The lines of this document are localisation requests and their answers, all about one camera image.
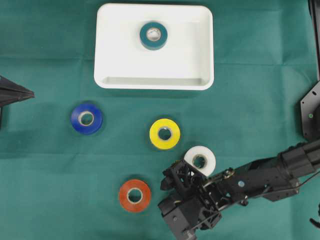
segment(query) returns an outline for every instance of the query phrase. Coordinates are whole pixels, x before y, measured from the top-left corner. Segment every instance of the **tape roll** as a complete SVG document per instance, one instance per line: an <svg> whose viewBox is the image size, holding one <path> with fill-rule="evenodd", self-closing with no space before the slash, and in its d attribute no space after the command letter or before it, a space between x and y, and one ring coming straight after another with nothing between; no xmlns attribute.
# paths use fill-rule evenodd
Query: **tape roll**
<svg viewBox="0 0 320 240"><path fill-rule="evenodd" d="M170 136L168 139L162 139L159 136L161 130L169 130ZM149 131L149 137L151 143L158 149L168 150L172 149L180 139L180 128L179 126L168 118L161 118L155 121Z"/></svg>
<svg viewBox="0 0 320 240"><path fill-rule="evenodd" d="M202 167L196 163L199 158L203 160ZM184 155L184 160L207 177L212 174L216 168L216 157L214 153L205 146L194 146L190 148Z"/></svg>
<svg viewBox="0 0 320 240"><path fill-rule="evenodd" d="M89 123L82 122L82 118L85 115L91 115L92 120ZM103 117L101 111L95 105L84 103L73 110L70 121L77 132L89 135L99 130L103 122Z"/></svg>
<svg viewBox="0 0 320 240"><path fill-rule="evenodd" d="M148 22L140 30L142 45L149 50L161 49L167 41L167 29L158 22Z"/></svg>
<svg viewBox="0 0 320 240"><path fill-rule="evenodd" d="M138 201L130 200L130 192L132 190L140 191L141 198ZM139 213L148 207L151 200L151 191L144 181L131 179L126 181L120 187L118 198L121 206L126 211L131 213Z"/></svg>

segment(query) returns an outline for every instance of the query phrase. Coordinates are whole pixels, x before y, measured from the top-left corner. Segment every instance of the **green cloth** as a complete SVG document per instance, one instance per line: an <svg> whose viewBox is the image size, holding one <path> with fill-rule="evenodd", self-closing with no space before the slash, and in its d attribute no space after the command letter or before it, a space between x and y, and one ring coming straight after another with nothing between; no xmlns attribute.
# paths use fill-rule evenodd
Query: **green cloth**
<svg viewBox="0 0 320 240"><path fill-rule="evenodd" d="M317 79L307 0L176 2L213 12L215 73L208 90L96 85L96 17L103 0L0 1L0 74L36 96L3 111L0 239L173 240L157 207L167 196L160 191L162 171L190 147L209 147L218 173L304 140L297 103ZM89 136L70 124L72 110L85 101L104 114L102 128ZM160 117L181 129L179 144L168 151L148 138ZM152 191L142 213L126 212L118 202L120 186L131 178ZM317 219L319 183L316 178L299 195L275 203L259 198L229 208L214 230L197 236L317 239L309 218Z"/></svg>

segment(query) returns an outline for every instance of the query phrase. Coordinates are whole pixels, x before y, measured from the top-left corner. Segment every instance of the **white tape roll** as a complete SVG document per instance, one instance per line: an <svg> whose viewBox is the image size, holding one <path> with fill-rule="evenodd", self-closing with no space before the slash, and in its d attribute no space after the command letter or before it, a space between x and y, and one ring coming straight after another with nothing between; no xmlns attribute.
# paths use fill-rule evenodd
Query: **white tape roll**
<svg viewBox="0 0 320 240"><path fill-rule="evenodd" d="M202 158L203 166L197 164L196 161L199 158ZM194 146L190 148L184 155L184 160L207 177L212 174L216 167L216 157L214 153L205 146Z"/></svg>

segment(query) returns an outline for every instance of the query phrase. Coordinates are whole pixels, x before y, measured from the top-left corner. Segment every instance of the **tape roll hole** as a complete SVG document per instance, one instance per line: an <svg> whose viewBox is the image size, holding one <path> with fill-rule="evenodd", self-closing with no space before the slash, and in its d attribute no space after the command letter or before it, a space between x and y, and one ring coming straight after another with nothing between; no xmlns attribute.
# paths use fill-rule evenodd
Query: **tape roll hole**
<svg viewBox="0 0 320 240"><path fill-rule="evenodd" d="M146 31L146 38L152 42L156 42L161 38L161 31L157 27L151 27Z"/></svg>
<svg viewBox="0 0 320 240"><path fill-rule="evenodd" d="M207 165L207 158L202 154L197 154L193 157L192 163L197 169L203 169Z"/></svg>
<svg viewBox="0 0 320 240"><path fill-rule="evenodd" d="M131 204L138 204L143 198L143 193L139 188L134 187L128 191L126 198Z"/></svg>
<svg viewBox="0 0 320 240"><path fill-rule="evenodd" d="M172 131L169 127L161 127L158 131L158 136L161 140L167 141L172 137Z"/></svg>
<svg viewBox="0 0 320 240"><path fill-rule="evenodd" d="M88 127L94 122L95 116L90 111L83 111L78 117L78 121L82 126Z"/></svg>

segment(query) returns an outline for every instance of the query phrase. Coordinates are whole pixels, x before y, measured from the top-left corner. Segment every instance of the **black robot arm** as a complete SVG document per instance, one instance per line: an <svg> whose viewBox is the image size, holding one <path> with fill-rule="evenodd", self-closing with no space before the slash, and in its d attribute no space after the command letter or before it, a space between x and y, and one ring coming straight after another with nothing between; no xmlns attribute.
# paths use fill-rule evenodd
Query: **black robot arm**
<svg viewBox="0 0 320 240"><path fill-rule="evenodd" d="M221 211L234 204L246 206L250 198L259 197L275 202L298 194L300 187L320 172L303 183L298 178L318 168L320 140L300 143L276 157L208 178L181 160L163 172L161 190L175 191L158 207L177 240L195 240L196 229L212 229L221 219Z"/></svg>

